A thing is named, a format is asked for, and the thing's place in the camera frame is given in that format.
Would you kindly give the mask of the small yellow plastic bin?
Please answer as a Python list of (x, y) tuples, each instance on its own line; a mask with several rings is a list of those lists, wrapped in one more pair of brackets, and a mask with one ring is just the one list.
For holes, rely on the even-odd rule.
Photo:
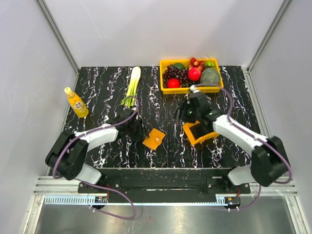
[(192, 146), (203, 144), (205, 141), (219, 136), (212, 128), (206, 128), (199, 121), (196, 121), (196, 123), (185, 123), (183, 130)]

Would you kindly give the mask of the orange leather card holder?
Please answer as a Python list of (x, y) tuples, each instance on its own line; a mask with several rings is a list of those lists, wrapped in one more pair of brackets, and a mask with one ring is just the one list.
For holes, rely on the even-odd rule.
[(165, 136), (166, 135), (163, 132), (153, 128), (149, 133), (148, 138), (144, 139), (142, 143), (144, 146), (154, 151), (162, 144)]

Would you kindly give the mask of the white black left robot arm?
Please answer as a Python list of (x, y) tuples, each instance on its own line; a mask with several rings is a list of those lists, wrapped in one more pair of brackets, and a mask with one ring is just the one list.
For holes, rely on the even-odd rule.
[(120, 115), (100, 127), (72, 133), (63, 131), (45, 158), (45, 164), (52, 169), (53, 176), (67, 180), (80, 180), (89, 183), (90, 189), (100, 193), (106, 181), (102, 173), (87, 165), (85, 159), (92, 149), (129, 137), (131, 141), (142, 141), (147, 137), (143, 120), (137, 110), (125, 108)]

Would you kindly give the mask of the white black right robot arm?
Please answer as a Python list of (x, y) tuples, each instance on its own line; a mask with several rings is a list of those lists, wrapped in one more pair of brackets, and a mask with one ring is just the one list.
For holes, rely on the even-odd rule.
[(268, 187), (291, 167), (280, 138), (257, 134), (232, 119), (229, 114), (213, 110), (203, 92), (196, 87), (183, 98), (175, 113), (176, 119), (185, 124), (184, 132), (192, 144), (198, 144), (216, 134), (226, 137), (251, 156), (246, 166), (231, 169), (222, 180), (222, 188), (233, 193), (241, 184), (257, 182)]

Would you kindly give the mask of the dark blueberry cluster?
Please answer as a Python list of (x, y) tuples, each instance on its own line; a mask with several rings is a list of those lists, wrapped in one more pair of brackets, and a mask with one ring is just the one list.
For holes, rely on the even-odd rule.
[(200, 84), (199, 81), (188, 81), (188, 82), (184, 82), (181, 84), (181, 88), (189, 88), (191, 87), (192, 85), (198, 85)]

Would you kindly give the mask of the green white celery stalk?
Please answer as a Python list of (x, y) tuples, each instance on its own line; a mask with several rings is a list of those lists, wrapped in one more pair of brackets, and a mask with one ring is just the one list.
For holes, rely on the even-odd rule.
[(136, 66), (131, 71), (130, 82), (127, 90), (126, 97), (122, 100), (121, 104), (127, 108), (133, 107), (135, 99), (132, 96), (137, 95), (137, 87), (141, 77), (141, 68)]

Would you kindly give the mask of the green netted melon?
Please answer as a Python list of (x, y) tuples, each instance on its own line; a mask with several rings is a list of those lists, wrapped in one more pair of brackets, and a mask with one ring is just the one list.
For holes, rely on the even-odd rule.
[(200, 86), (209, 86), (209, 85), (219, 85), (220, 84), (220, 74), (214, 68), (205, 69), (201, 73), (200, 77)]

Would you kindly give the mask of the red pomegranate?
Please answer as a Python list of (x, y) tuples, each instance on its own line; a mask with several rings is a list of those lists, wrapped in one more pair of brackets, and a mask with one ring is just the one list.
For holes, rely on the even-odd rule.
[(198, 81), (201, 77), (201, 71), (197, 67), (193, 67), (188, 71), (188, 78), (191, 81)]

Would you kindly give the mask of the red apple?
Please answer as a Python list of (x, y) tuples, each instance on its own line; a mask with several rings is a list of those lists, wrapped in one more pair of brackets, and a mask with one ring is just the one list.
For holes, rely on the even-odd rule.
[(171, 78), (167, 81), (167, 88), (179, 88), (180, 81), (178, 78)]

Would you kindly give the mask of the purple grape bunch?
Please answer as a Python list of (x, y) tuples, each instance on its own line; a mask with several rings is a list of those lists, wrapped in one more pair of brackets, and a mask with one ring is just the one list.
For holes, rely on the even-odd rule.
[(179, 70), (173, 67), (173, 64), (170, 64), (162, 73), (162, 80), (165, 86), (167, 86), (167, 81), (171, 78), (178, 78), (180, 81), (180, 85), (184, 82), (188, 82), (188, 70)]

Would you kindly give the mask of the red cherry cluster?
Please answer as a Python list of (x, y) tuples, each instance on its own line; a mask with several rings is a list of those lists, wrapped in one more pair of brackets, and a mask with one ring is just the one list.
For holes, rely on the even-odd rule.
[(204, 70), (205, 61), (197, 60), (195, 58), (190, 58), (190, 64), (187, 66), (187, 69), (190, 70), (192, 68), (198, 68), (200, 71)]

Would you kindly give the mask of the green lime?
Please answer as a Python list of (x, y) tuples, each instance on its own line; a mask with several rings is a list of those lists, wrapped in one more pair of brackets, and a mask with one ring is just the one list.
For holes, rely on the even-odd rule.
[(180, 62), (174, 63), (173, 67), (175, 67), (175, 68), (177, 68), (179, 70), (184, 70), (185, 69), (185, 66), (182, 63), (180, 63)]

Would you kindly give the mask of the green apple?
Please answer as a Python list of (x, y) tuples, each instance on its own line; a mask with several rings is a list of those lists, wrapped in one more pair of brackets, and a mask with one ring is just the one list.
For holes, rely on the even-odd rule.
[(213, 67), (215, 67), (215, 63), (213, 61), (211, 61), (211, 60), (205, 61), (205, 63), (204, 63), (205, 69), (213, 68)]

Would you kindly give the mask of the yellow juice bottle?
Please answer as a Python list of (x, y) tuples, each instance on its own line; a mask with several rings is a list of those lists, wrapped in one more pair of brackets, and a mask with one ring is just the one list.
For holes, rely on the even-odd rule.
[(79, 118), (85, 118), (88, 116), (89, 111), (83, 102), (83, 100), (70, 88), (66, 87), (64, 92), (67, 96), (67, 100), (72, 107), (73, 111)]

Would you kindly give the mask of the aluminium rail frame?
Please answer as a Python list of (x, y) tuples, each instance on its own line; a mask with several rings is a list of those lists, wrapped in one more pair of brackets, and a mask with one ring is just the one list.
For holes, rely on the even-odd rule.
[[(106, 186), (101, 182), (104, 174), (85, 163), (90, 150), (114, 142), (122, 136), (160, 143), (160, 137), (145, 134), (138, 113), (139, 108), (124, 108), (121, 115), (97, 128), (77, 133), (62, 132), (45, 159), (46, 165), (52, 169), (53, 178), (77, 180), (84, 185), (105, 190)], [(184, 131), (190, 141), (216, 133), (237, 144), (251, 156), (249, 165), (233, 168), (226, 175), (225, 179), (231, 185), (256, 182), (260, 187), (268, 187), (277, 183), (284, 173), (292, 171), (280, 138), (259, 135), (233, 120), (229, 114), (212, 109), (199, 85), (188, 89), (187, 96), (178, 103), (174, 118), (184, 123)]]

